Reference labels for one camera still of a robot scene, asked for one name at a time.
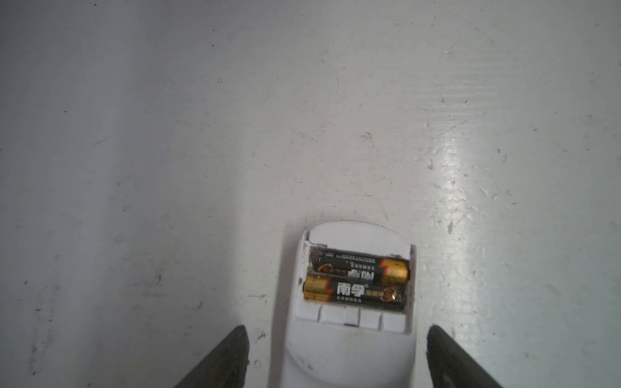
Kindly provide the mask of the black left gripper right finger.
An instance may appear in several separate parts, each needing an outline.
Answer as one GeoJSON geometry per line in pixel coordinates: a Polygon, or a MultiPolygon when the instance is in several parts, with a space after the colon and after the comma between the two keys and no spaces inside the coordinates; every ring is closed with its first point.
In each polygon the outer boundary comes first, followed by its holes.
{"type": "Polygon", "coordinates": [[[446,331],[433,325],[427,334],[427,362],[434,388],[501,388],[446,331]]]}

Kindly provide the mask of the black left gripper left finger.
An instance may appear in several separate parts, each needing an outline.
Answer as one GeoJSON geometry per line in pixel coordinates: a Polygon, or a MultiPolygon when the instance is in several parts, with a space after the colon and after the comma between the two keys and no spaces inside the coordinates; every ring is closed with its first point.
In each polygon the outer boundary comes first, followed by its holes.
{"type": "Polygon", "coordinates": [[[241,388],[249,365],[247,329],[239,325],[205,356],[175,388],[241,388]]]}

